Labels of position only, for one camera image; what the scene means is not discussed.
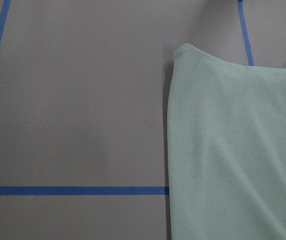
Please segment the olive green long-sleeve shirt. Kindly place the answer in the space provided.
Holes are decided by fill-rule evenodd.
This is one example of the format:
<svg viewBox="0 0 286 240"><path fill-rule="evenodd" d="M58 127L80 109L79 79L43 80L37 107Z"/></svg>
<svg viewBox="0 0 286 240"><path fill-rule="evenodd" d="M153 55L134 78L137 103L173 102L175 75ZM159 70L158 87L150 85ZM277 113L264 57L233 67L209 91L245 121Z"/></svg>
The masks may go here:
<svg viewBox="0 0 286 240"><path fill-rule="evenodd" d="M182 45L167 137L172 239L286 240L286 68Z"/></svg>

